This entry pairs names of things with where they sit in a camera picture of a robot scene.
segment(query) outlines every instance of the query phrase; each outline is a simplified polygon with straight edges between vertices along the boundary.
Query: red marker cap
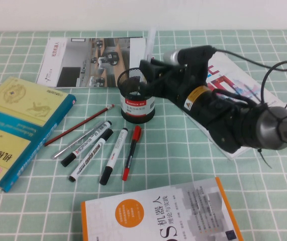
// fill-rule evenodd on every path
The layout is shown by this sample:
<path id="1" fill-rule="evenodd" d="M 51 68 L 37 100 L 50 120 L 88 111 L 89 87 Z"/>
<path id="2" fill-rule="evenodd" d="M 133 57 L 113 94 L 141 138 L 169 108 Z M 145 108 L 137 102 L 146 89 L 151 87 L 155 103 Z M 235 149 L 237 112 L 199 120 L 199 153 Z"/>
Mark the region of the red marker cap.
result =
<path id="1" fill-rule="evenodd" d="M 142 129 L 139 126 L 135 126 L 135 128 L 134 128 L 132 139 L 136 140 L 136 142 L 139 142 L 139 139 L 141 137 L 141 130 Z"/>
<path id="2" fill-rule="evenodd" d="M 123 181 L 126 181 L 128 179 L 128 175 L 129 175 L 129 171 L 130 171 L 130 168 L 125 168 L 124 169 L 124 173 L 123 173 L 123 177 L 122 177 L 122 180 Z"/>

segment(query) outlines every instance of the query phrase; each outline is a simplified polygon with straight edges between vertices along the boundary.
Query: teal book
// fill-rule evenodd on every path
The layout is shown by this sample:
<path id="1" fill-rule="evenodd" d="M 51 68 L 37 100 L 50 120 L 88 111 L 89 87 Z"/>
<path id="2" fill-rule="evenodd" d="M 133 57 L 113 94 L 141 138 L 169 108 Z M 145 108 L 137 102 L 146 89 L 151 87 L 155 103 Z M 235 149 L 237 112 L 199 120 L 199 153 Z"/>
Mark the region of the teal book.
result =
<path id="1" fill-rule="evenodd" d="M 0 86 L 0 189 L 10 190 L 75 102 L 74 95 L 14 77 Z"/>

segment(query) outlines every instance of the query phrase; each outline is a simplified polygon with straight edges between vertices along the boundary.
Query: white book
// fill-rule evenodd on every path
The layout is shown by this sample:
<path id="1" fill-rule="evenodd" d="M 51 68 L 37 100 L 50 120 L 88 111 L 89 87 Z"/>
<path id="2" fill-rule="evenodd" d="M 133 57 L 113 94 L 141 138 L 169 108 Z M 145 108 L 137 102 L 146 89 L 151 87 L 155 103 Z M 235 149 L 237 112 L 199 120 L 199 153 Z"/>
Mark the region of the white book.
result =
<path id="1" fill-rule="evenodd" d="M 243 241 L 219 177 L 86 201 L 81 214 L 84 241 Z"/>
<path id="2" fill-rule="evenodd" d="M 248 74 L 246 74 L 223 53 L 217 52 L 209 60 L 207 84 L 210 89 L 221 88 L 232 93 L 236 93 L 235 90 L 237 90 L 240 95 L 248 97 L 256 103 L 259 103 L 253 93 L 260 99 L 261 85 Z M 268 106 L 285 106 L 285 103 L 283 103 L 280 99 L 278 99 L 275 95 L 266 89 L 264 90 L 264 99 L 265 102 L 268 103 Z M 209 132 L 201 124 L 192 119 L 189 115 L 187 116 L 194 122 L 194 124 L 196 124 L 196 126 L 200 128 L 200 130 L 206 134 L 210 140 L 212 140 Z M 232 154 L 225 152 L 222 149 L 220 150 L 227 156 L 228 159 L 233 160 L 249 149 L 250 148 L 248 147 L 241 147 Z"/>
<path id="3" fill-rule="evenodd" d="M 139 67 L 145 38 L 50 38 L 37 83 L 54 88 L 116 87 Z"/>

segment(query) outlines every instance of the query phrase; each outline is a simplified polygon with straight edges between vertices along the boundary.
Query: book cover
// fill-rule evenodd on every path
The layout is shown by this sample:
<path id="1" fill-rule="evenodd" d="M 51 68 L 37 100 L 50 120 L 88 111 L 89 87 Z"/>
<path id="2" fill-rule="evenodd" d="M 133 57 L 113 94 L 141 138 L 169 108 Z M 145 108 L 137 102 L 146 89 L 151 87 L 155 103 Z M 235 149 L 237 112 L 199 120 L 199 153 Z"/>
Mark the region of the book cover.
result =
<path id="1" fill-rule="evenodd" d="M 37 83 L 49 87 L 116 87 L 139 67 L 144 38 L 50 38 Z"/>
<path id="2" fill-rule="evenodd" d="M 0 188 L 9 191 L 71 109 L 73 95 L 11 77 L 0 86 Z"/>
<path id="3" fill-rule="evenodd" d="M 220 88 L 228 90 L 232 93 L 236 93 L 237 91 L 240 95 L 248 97 L 256 103 L 259 103 L 255 95 L 260 99 L 261 85 L 257 83 L 257 81 L 250 77 L 248 74 L 246 74 L 241 68 L 239 68 L 223 53 L 216 53 L 209 60 L 208 76 L 206 82 L 210 90 Z M 285 103 L 283 103 L 280 99 L 278 99 L 275 95 L 273 95 L 266 89 L 264 89 L 264 99 L 265 102 L 268 103 L 268 106 L 285 106 Z M 209 132 L 201 124 L 192 119 L 190 116 L 188 117 L 196 126 L 199 127 L 201 131 L 206 134 L 206 136 L 211 141 L 213 141 Z M 233 160 L 234 158 L 238 157 L 249 149 L 250 148 L 248 147 L 241 147 L 235 153 L 232 154 L 225 152 L 221 149 L 220 150 L 225 154 L 228 159 Z"/>
<path id="4" fill-rule="evenodd" d="M 83 240 L 242 241 L 218 177 L 81 204 Z"/>

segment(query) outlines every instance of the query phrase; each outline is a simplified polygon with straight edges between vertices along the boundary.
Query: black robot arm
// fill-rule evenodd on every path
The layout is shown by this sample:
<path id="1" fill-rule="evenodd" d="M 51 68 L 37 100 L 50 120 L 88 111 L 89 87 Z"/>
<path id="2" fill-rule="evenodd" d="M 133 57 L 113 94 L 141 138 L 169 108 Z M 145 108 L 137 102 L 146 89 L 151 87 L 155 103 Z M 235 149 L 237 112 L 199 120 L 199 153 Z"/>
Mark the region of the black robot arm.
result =
<path id="1" fill-rule="evenodd" d="M 142 60 L 140 70 L 147 82 L 139 83 L 140 94 L 169 99 L 205 127 L 226 152 L 234 153 L 241 146 L 274 150 L 287 147 L 286 108 L 268 107 L 263 100 L 257 104 L 239 94 L 207 88 L 208 61 L 216 51 L 212 46 L 200 46 L 165 54 L 165 62 Z M 268 74 L 287 71 L 278 69 L 285 63 L 273 66 Z"/>

